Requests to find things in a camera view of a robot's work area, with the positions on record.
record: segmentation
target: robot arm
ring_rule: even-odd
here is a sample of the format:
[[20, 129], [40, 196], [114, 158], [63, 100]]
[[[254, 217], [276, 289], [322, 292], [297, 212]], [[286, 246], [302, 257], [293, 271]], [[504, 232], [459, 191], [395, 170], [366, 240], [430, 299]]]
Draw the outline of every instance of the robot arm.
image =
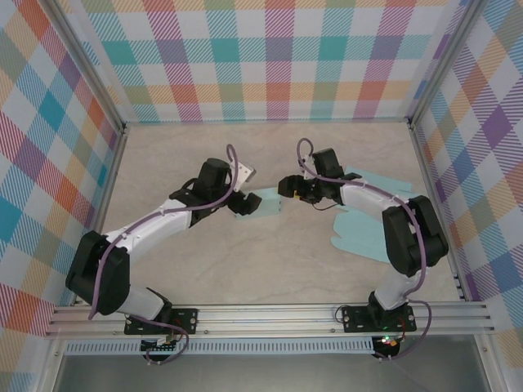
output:
[[332, 149], [325, 149], [303, 160], [312, 161], [308, 166], [317, 175], [328, 179], [344, 180], [327, 182], [314, 177], [308, 171], [302, 176], [288, 176], [278, 185], [278, 192], [289, 198], [315, 204], [322, 198], [354, 207], [383, 223], [387, 255], [393, 269], [379, 287], [370, 294], [368, 312], [377, 329], [397, 324], [397, 314], [406, 306], [407, 293], [416, 287], [421, 277], [421, 251], [417, 236], [404, 208], [397, 200], [410, 208], [421, 230], [427, 256], [427, 269], [436, 265], [447, 254], [449, 245], [437, 220], [431, 201], [424, 196], [402, 199], [388, 198], [367, 187], [361, 176], [344, 174]]
[[[238, 169], [234, 189], [222, 203], [216, 204], [216, 201], [224, 198], [230, 190], [228, 178], [232, 180], [234, 177], [235, 163], [210, 158], [202, 165], [197, 178], [187, 181], [150, 214], [107, 234], [96, 231], [85, 234], [78, 245], [65, 286], [92, 305], [99, 261], [110, 244], [119, 239], [105, 259], [96, 312], [103, 315], [119, 312], [169, 322], [172, 304], [151, 289], [131, 285], [130, 266], [167, 237], [189, 229], [220, 207], [228, 207], [240, 215], [256, 211], [261, 199], [255, 194], [246, 196], [240, 190], [256, 171], [242, 163], [238, 163]], [[215, 205], [184, 211], [185, 208], [208, 204]]]

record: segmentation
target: light blue towel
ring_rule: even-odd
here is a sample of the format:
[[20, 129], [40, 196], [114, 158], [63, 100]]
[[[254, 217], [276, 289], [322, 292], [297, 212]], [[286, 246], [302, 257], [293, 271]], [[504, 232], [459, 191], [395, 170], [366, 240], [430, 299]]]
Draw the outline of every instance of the light blue towel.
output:
[[[348, 167], [345, 173], [354, 172], [372, 185], [376, 185], [391, 194], [413, 198], [412, 184], [389, 177], [379, 176], [369, 171]], [[385, 248], [383, 224], [371, 216], [355, 208], [339, 206], [346, 212], [337, 214], [334, 221], [334, 231], [339, 237], [332, 237], [331, 243], [338, 249], [365, 256], [377, 261], [389, 263]]]
[[276, 215], [281, 212], [281, 196], [278, 194], [278, 188], [257, 189], [250, 192], [253, 192], [261, 198], [260, 207], [251, 215], [241, 216], [240, 214], [236, 214], [236, 219], [260, 218], [262, 216]]

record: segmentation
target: black mounting bracket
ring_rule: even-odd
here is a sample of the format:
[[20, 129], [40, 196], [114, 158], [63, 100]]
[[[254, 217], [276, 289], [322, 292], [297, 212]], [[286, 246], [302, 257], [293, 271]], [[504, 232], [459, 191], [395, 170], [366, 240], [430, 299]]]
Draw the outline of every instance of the black mounting bracket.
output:
[[390, 323], [382, 327], [377, 327], [374, 322], [368, 306], [343, 306], [341, 308], [343, 331], [346, 333], [353, 332], [405, 332], [416, 331], [416, 319], [411, 306], [403, 305], [392, 310], [394, 318]]
[[[180, 327], [186, 330], [189, 335], [194, 335], [198, 324], [198, 310], [173, 308], [166, 324]], [[156, 327], [155, 325], [143, 323], [132, 316], [127, 316], [123, 333], [125, 335], [172, 335], [172, 329]]]

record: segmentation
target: metal plate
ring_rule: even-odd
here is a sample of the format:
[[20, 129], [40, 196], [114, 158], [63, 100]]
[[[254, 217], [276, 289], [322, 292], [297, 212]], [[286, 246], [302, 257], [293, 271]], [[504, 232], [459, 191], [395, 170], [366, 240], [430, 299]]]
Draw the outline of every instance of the metal plate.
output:
[[402, 319], [405, 323], [405, 332], [416, 331], [416, 318], [414, 317], [412, 308], [410, 306], [405, 306], [403, 310], [403, 314], [399, 314], [398, 316], [397, 325], [383, 330], [378, 329], [373, 325], [367, 306], [343, 306], [341, 312], [343, 330], [345, 332], [403, 332], [404, 326], [400, 322], [400, 319]]
[[[198, 328], [194, 338], [258, 338], [258, 337], [332, 337], [346, 336], [343, 327], [334, 319], [341, 304], [312, 305], [188, 305], [198, 308]], [[493, 321], [482, 302], [432, 302], [429, 335], [476, 335], [495, 333]], [[419, 336], [427, 325], [427, 308], [411, 305], [418, 330], [410, 335]], [[101, 339], [130, 336], [123, 334], [123, 314], [96, 315], [87, 320], [89, 306], [56, 308], [47, 329], [53, 339]], [[352, 336], [376, 336], [375, 332], [354, 332]], [[141, 338], [158, 338], [158, 335]]]
[[[170, 323], [186, 330], [189, 335], [194, 335], [198, 323], [198, 309], [172, 309]], [[131, 316], [127, 318], [123, 333], [126, 335], [166, 335], [170, 334], [171, 330], [142, 323]]]
[[[175, 354], [184, 345], [162, 345], [152, 349], [161, 354]], [[191, 340], [184, 355], [187, 354], [372, 354], [371, 337], [330, 337], [330, 338], [260, 338], [260, 339], [205, 339]], [[74, 340], [65, 347], [65, 355], [129, 355], [144, 354], [141, 340], [121, 339]]]

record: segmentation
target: plaid wallpaper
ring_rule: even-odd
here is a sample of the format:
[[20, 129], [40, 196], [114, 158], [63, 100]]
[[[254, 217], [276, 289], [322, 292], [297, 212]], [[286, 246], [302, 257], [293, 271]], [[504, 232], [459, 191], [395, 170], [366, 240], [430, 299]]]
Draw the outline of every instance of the plaid wallpaper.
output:
[[425, 71], [425, 74], [423, 75], [422, 81], [419, 83], [418, 89], [416, 90], [416, 94], [414, 94], [414, 98], [410, 102], [409, 109], [407, 110], [407, 117], [411, 117], [414, 109], [416, 109], [416, 105], [419, 102], [419, 98], [422, 96], [422, 93], [425, 91], [425, 87], [427, 86], [427, 83], [429, 80], [431, 80], [432, 75], [434, 74], [434, 71], [436, 70], [438, 64], [440, 63], [441, 56], [445, 52], [445, 49], [447, 48], [447, 45], [449, 44], [450, 37], [452, 37], [452, 34], [454, 34], [454, 31], [456, 31], [456, 28], [459, 25], [459, 22], [461, 21], [461, 18], [463, 17], [463, 14], [465, 13], [465, 10], [467, 9], [468, 4], [471, 2], [471, 0], [460, 0], [459, 5], [454, 11], [454, 14], [452, 16], [452, 20], [450, 21], [449, 25], [447, 26], [447, 30], [445, 31], [445, 34], [443, 34], [443, 38], [440, 41], [440, 44], [438, 45], [436, 51], [432, 55], [431, 61], [429, 63], [429, 66], [427, 67], [427, 70]]
[[121, 112], [141, 122], [403, 118], [459, 3], [82, 0], [82, 18], [69, 1]]
[[117, 133], [37, 0], [0, 0], [0, 391], [25, 391]]
[[473, 299], [523, 385], [523, 1], [490, 0], [418, 137]]

